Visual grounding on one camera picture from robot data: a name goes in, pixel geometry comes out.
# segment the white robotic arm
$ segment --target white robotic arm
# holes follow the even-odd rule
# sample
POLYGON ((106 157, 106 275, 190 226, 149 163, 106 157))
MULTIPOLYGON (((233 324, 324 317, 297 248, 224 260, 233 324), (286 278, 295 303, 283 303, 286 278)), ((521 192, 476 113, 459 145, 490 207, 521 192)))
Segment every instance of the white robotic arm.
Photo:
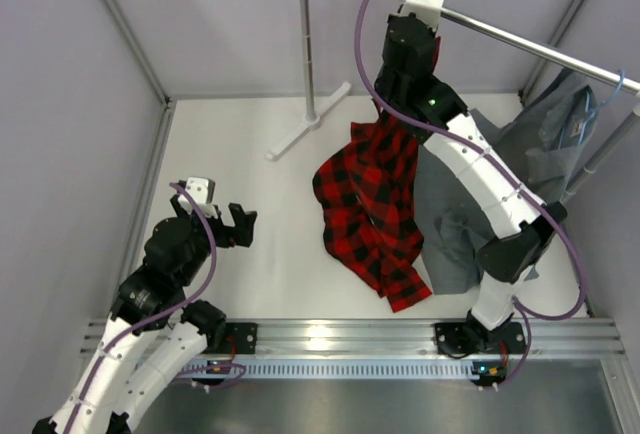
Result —
POLYGON ((189 178, 179 187, 191 192, 191 199, 171 199, 177 217, 155 226, 142 266, 119 287, 104 335, 78 385, 58 412, 36 424, 34 434, 129 433, 185 364, 221 344, 226 316, 206 301, 187 304, 191 299, 185 300, 183 287, 211 252, 202 222, 206 219, 218 248, 249 247, 257 213, 230 204, 235 226, 225 226, 218 207, 211 204, 213 181, 189 178), (204 213, 202 219, 191 202, 204 213), (178 304, 184 307, 180 322, 135 370, 178 304))
MULTIPOLYGON (((493 156, 516 177, 484 139, 471 116, 459 114, 447 123, 447 127, 449 132, 482 147, 484 153, 478 154, 444 136, 431 136, 424 146, 446 164, 473 196, 498 239, 520 234, 523 224, 530 225, 540 216, 520 192, 526 191, 540 204, 544 201, 522 183, 514 189, 485 159, 486 155, 493 156)), ((530 265, 524 269, 516 282, 501 281, 485 273, 471 314, 490 331, 502 325, 513 314, 512 298, 532 268, 530 265)))

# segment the plaid flannel shirt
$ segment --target plaid flannel shirt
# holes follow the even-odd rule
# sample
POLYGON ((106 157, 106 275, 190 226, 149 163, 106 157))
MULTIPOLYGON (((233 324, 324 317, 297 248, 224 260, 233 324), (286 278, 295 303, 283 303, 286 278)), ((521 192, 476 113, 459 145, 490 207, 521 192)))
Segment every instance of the plaid flannel shirt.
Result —
POLYGON ((386 297, 393 312, 431 295, 412 264, 424 238, 413 220, 418 142, 382 111, 351 124, 351 142, 313 177, 327 252, 386 297))

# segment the gray wall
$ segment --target gray wall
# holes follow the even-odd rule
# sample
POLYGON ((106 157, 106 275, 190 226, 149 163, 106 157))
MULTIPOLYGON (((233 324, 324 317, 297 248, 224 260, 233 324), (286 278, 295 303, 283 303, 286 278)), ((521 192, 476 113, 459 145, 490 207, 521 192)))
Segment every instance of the gray wall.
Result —
POLYGON ((104 315, 160 106, 98 0, 0 0, 0 419, 31 432, 104 315))
MULTIPOLYGON (((360 83, 353 61, 353 28, 361 0, 311 0, 316 81, 332 91, 360 83)), ((447 0, 471 14, 545 41, 568 0, 447 0)), ((171 94, 257 94, 302 91, 298 0, 119 0, 144 40, 171 94)), ((374 0, 363 52, 369 72, 381 56, 385 22, 397 9, 374 0)), ((438 74, 464 91, 522 87, 533 58, 498 41, 443 22, 438 74)))
MULTIPOLYGON (((640 79, 638 0, 589 0, 563 50, 640 79)), ((594 82, 600 100, 613 88, 594 82)), ((621 94, 601 111, 593 149, 637 100, 621 94)), ((570 231, 587 266, 590 298, 613 316, 640 378, 640 128, 637 128, 569 205, 570 231)))

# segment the metal frame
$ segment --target metal frame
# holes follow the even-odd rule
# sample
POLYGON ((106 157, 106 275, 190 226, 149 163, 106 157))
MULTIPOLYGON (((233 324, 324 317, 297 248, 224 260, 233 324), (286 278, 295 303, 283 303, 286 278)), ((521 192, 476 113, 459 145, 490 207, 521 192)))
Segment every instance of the metal frame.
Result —
MULTIPOLYGON (((258 324, 256 355, 263 360, 450 360, 438 354, 432 319, 362 320, 239 320, 258 324)), ((89 323, 80 354, 90 356, 98 346, 105 320, 89 323)), ((564 322, 531 321, 532 360, 624 359, 624 346, 611 319, 571 319, 564 322)), ((158 335, 152 352, 169 332, 158 335)), ((198 356, 203 359, 226 359, 198 356)), ((499 356, 473 355, 467 360, 499 356)))
MULTIPOLYGON (((547 42, 548 45, 553 47, 558 47, 565 35, 569 31, 571 24, 575 21, 578 13, 584 6, 584 3, 587 0, 571 0, 567 5, 567 8, 564 11, 564 14, 560 18, 560 22, 556 26, 547 42)), ((542 77, 542 73, 544 72, 544 68, 547 65, 544 59, 538 59, 538 62, 531 70, 529 76, 527 76, 527 82, 520 92, 520 97, 522 99, 522 103, 524 105, 528 104, 531 100, 531 96, 533 91, 536 89, 538 83, 540 82, 540 78, 542 77)))
MULTIPOLYGON (((160 122, 156 128, 149 158, 146 162, 145 174, 136 194, 136 209, 128 229, 127 247, 118 269, 116 287, 124 281, 135 268, 137 256, 143 241, 144 229, 149 217, 149 210, 151 209, 153 193, 155 192, 160 167, 162 166, 164 150, 167 147, 169 131, 171 130, 173 115, 176 111, 176 104, 176 101, 169 101, 169 104, 163 108, 160 122)), ((116 294, 117 289, 114 288, 113 295, 115 296, 116 294)))
POLYGON ((162 87, 162 84, 160 83, 158 76, 154 72, 153 67, 151 67, 151 63, 144 53, 144 50, 140 46, 140 43, 136 39, 136 36, 133 34, 133 31, 131 30, 129 23, 127 22, 127 19, 123 14, 122 9, 120 8, 116 0, 100 1, 109 14, 109 17, 111 17, 114 27, 118 30, 118 33, 122 37, 122 40, 131 52, 134 60, 138 64, 138 67, 140 67, 140 70, 149 83, 149 86, 158 98, 158 101, 160 101, 163 106, 166 106, 169 103, 169 97, 162 87))

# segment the clothing rack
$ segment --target clothing rack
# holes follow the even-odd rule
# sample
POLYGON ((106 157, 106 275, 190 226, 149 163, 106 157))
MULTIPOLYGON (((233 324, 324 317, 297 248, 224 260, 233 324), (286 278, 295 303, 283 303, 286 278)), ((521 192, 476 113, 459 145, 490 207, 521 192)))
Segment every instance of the clothing rack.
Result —
MULTIPOLYGON (((572 4, 581 5, 583 2, 584 0, 573 0, 572 4)), ((316 112, 314 104, 315 93, 313 85, 313 64, 311 57, 309 0, 300 0, 300 15, 302 19, 301 26, 303 43, 303 73, 305 80, 304 85, 306 100, 306 113, 303 118, 303 122, 310 123, 315 128, 319 123, 320 117, 327 111, 321 110, 318 114, 316 112)), ((571 13, 572 17, 575 17, 575 15, 576 12, 571 13)), ((550 46, 530 41, 516 34, 505 31, 504 29, 500 29, 485 22, 479 21, 477 19, 474 19, 473 17, 461 14, 447 7, 442 8, 441 17, 473 31, 480 32, 486 36, 502 41, 511 46, 517 47, 518 49, 522 49, 523 51, 534 54, 547 61, 553 62, 563 67, 568 67, 569 69, 580 72, 588 77, 604 82, 605 84, 617 86, 621 83, 622 90, 640 98, 640 82, 634 81, 633 79, 629 78, 621 79, 619 73, 611 72, 601 67, 594 66, 593 64, 589 64, 588 62, 584 62, 574 57, 568 56, 567 54, 564 54, 550 46)), ((329 105, 331 106, 330 108, 332 108, 337 102, 340 102, 340 100, 342 100, 346 96, 346 94, 350 90, 350 85, 348 89, 345 88, 346 85, 348 85, 348 83, 343 84, 343 86, 329 98, 329 105)), ((597 168, 602 164, 602 162, 605 161, 605 159, 609 156, 613 149, 631 132, 632 128, 635 127, 635 125, 638 123, 639 118, 640 102, 629 113, 625 120, 615 129, 615 131, 602 143, 597 152, 585 163, 580 171, 578 171, 571 178, 563 195, 563 200, 567 200, 572 197, 577 192, 577 189, 583 185, 584 181, 590 175, 596 172, 597 168)), ((274 157, 273 155, 270 156, 269 154, 267 154, 267 158, 272 160, 277 159, 279 155, 283 154, 286 149, 293 145, 293 143, 299 140, 303 135, 304 132, 295 137, 295 139, 293 139, 292 142, 289 142, 288 144, 286 143, 286 140, 283 141, 283 143, 280 144, 280 150, 278 151, 277 156, 274 157)))

